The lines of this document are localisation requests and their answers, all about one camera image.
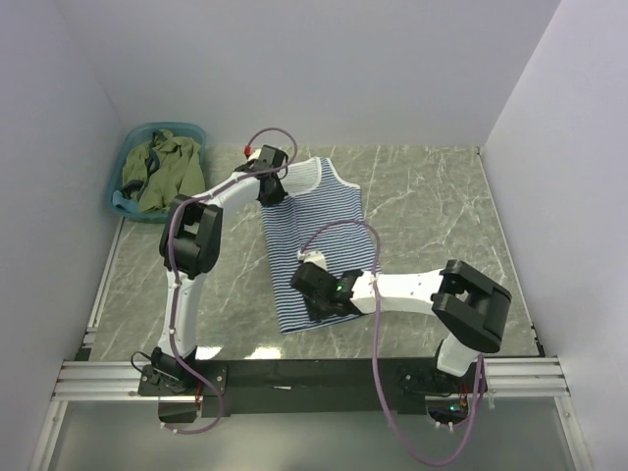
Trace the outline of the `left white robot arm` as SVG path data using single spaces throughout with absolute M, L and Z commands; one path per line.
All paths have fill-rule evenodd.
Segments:
M 193 196 L 177 196 L 160 240 L 168 294 L 163 331 L 150 361 L 175 394 L 195 385 L 198 306 L 206 276 L 219 258 L 225 218 L 253 201 L 273 206 L 287 197 L 279 173 L 287 169 L 288 155 L 269 145 L 246 147 L 245 155 L 246 162 L 223 182 Z

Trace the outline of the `blue white striped tank top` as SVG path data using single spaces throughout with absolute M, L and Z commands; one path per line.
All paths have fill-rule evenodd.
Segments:
M 303 249 L 321 252 L 336 277 L 351 269 L 372 268 L 375 247 L 369 231 L 359 224 L 360 186 L 343 180 L 332 161 L 320 157 L 290 165 L 282 185 L 288 193 L 284 201 L 261 209 L 280 332 L 287 335 L 355 320 L 356 315 L 311 320 L 290 279 Z

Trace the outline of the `olive green tank top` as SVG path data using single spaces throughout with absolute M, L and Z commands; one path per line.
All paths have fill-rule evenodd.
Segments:
M 122 185 L 114 192 L 119 207 L 133 213 L 166 211 L 175 197 L 206 189 L 201 166 L 203 147 L 195 139 L 166 129 L 135 146 L 122 168 Z

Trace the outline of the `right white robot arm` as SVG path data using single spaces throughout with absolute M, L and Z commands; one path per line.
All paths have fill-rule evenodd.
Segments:
M 479 355 L 499 352 L 512 299 L 508 289 L 461 260 L 419 274 L 350 270 L 338 278 L 307 261 L 290 286 L 303 296 L 314 321 L 389 312 L 438 318 L 448 334 L 430 371 L 444 392 L 464 381 Z

